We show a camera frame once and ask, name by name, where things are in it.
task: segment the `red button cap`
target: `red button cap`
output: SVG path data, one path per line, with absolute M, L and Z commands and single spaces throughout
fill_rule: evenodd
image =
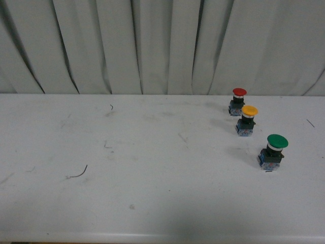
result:
M 243 88 L 235 88 L 235 89 L 233 89 L 233 93 L 236 96 L 242 97 L 247 94 L 247 91 Z

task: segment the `curtain fold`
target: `curtain fold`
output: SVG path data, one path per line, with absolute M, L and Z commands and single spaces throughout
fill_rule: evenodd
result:
M 102 69 L 106 65 L 95 1 L 54 0 L 72 77 L 81 94 L 109 94 Z
M 112 93 L 141 94 L 131 2 L 98 0 L 97 10 Z
M 209 93 L 233 2 L 233 0 L 204 1 L 193 67 L 194 95 Z
M 325 2 L 0 0 L 0 93 L 325 96 Z
M 6 1 L 35 77 L 45 93 L 76 94 L 50 0 Z
M 200 0 L 173 1 L 168 94 L 192 94 Z
M 0 21 L 0 37 L 2 45 L 0 48 L 0 92 L 43 93 L 17 50 L 3 20 Z
M 167 94 L 173 1 L 134 0 L 143 94 Z

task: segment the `yellow button cap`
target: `yellow button cap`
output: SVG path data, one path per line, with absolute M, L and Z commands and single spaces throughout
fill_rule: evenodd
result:
M 248 116 L 255 116 L 258 114 L 258 110 L 257 108 L 253 107 L 253 106 L 249 106 L 246 105 L 242 108 L 242 111 L 244 114 L 248 115 Z

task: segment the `scratch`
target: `scratch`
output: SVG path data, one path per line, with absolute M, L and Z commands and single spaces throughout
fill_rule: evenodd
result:
M 6 183 L 7 180 L 10 179 L 11 176 L 13 176 L 15 173 L 11 173 L 9 176 L 7 176 L 5 179 L 3 179 L 2 181 L 0 181 L 0 185 L 2 185 L 3 183 Z
M 104 148 L 112 148 L 111 146 L 106 146 L 107 140 L 105 141 Z
M 308 122 L 309 122 L 309 124 L 311 124 L 313 127 L 315 127 L 315 126 L 314 126 L 314 125 L 313 125 L 313 124 L 312 124 L 312 123 L 311 123 L 309 120 L 307 120 L 307 119 L 306 119 L 306 121 L 308 121 Z
M 61 129 L 66 125 L 67 120 L 70 118 L 71 113 L 67 116 L 65 120 L 62 120 L 63 124 L 61 125 Z
M 76 177 L 80 177 L 80 176 L 82 176 L 82 175 L 86 172 L 87 167 L 88 167 L 88 165 L 86 165 L 85 170 L 84 170 L 81 174 L 76 175 L 76 176 L 66 176 L 66 178 L 67 178 L 67 179 L 70 179 L 70 178 L 76 178 Z
M 33 170 L 36 168 L 36 166 L 34 166 L 34 168 L 32 169 L 32 170 L 28 170 L 28 171 L 26 171 L 26 172 L 33 172 Z
M 184 137 L 182 137 L 181 133 L 178 133 L 178 136 L 185 142 L 186 147 L 188 148 L 188 146 L 187 146 L 187 139 L 188 138 L 185 139 Z

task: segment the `green button cap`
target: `green button cap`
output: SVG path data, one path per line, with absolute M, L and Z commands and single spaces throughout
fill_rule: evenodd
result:
M 289 145 L 287 139 L 285 139 L 283 136 L 276 135 L 276 134 L 269 135 L 268 142 L 271 146 L 276 148 L 285 148 Z

